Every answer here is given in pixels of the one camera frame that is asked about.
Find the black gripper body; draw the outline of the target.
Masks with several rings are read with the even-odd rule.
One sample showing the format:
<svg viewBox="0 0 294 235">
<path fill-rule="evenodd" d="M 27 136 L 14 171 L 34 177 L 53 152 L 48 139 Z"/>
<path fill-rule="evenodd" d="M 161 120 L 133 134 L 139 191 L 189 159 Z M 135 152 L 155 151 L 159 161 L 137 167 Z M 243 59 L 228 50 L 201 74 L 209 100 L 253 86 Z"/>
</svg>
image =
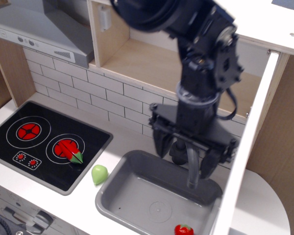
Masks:
<svg viewBox="0 0 294 235">
<path fill-rule="evenodd" d="M 238 139 L 221 125 L 213 106 L 152 103 L 149 109 L 152 111 L 149 124 L 153 130 L 161 130 L 202 150 L 216 150 L 220 152 L 221 163 L 234 158 Z"/>
</svg>

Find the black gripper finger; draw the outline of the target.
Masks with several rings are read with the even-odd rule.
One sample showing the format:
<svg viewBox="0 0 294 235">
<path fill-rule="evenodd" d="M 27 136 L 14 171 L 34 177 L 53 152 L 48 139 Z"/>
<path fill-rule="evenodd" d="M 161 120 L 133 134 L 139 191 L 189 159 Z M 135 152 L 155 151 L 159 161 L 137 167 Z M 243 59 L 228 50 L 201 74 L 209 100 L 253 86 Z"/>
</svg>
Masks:
<svg viewBox="0 0 294 235">
<path fill-rule="evenodd" d="M 161 130 L 153 130 L 153 139 L 157 155 L 164 158 L 171 148 L 173 136 Z"/>
<path fill-rule="evenodd" d="M 220 163 L 220 159 L 220 152 L 208 150 L 200 164 L 200 179 L 208 179 Z"/>
</svg>

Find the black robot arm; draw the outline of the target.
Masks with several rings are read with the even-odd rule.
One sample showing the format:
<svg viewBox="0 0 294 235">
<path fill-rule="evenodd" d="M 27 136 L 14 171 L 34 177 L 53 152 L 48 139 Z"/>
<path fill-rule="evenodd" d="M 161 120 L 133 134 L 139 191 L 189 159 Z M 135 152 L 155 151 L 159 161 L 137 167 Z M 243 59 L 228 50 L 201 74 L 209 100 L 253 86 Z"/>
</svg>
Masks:
<svg viewBox="0 0 294 235">
<path fill-rule="evenodd" d="M 231 86 L 240 81 L 238 36 L 233 18 L 212 0 L 114 0 L 116 13 L 133 29 L 166 32 L 177 40 L 182 65 L 176 106 L 150 105 L 156 152 L 188 163 L 190 184 L 207 179 L 219 163 L 232 158 L 237 140 L 220 122 L 223 93 L 236 103 Z"/>
</svg>

